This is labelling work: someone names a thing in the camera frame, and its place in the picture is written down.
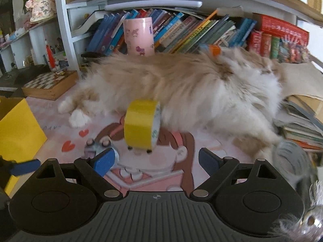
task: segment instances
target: cartoon brown hair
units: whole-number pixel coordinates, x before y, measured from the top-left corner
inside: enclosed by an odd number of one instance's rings
[[[120,119],[120,123],[111,123],[97,135],[96,141],[103,136],[109,136],[113,141],[119,141],[124,138],[123,131],[124,116]],[[180,187],[189,195],[194,189],[192,176],[192,165],[195,152],[195,141],[191,133],[170,132],[165,128],[160,128],[157,145],[168,146],[177,150],[180,146],[187,149],[187,158],[184,161],[174,164],[173,171],[183,170],[183,178]]]

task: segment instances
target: red heart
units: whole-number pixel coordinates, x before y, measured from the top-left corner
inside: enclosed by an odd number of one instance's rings
[[[75,144],[71,144],[71,141],[66,141],[62,146],[62,152],[69,152],[75,148]]]
[[[86,136],[88,134],[88,129],[85,129],[85,130],[81,130],[81,131],[79,131],[79,136],[80,137],[84,137],[84,136]]]

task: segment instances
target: triangular hole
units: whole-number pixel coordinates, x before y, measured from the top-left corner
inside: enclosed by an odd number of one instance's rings
[[[53,165],[48,165],[46,166],[43,171],[41,171],[37,178],[42,179],[42,178],[52,178],[55,177],[55,172],[54,172],[54,167]]]
[[[260,166],[258,177],[276,179],[276,176],[273,174],[273,172],[270,171],[270,169],[266,165]]]

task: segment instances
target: chessboard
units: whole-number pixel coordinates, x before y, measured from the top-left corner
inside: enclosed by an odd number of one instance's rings
[[[56,100],[76,84],[76,71],[48,72],[37,76],[22,88],[25,96]]]

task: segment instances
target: checkered board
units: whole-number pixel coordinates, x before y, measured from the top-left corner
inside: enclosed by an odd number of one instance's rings
[[[56,73],[42,73],[34,80],[24,85],[24,88],[51,89],[70,75],[69,72],[57,75]]]

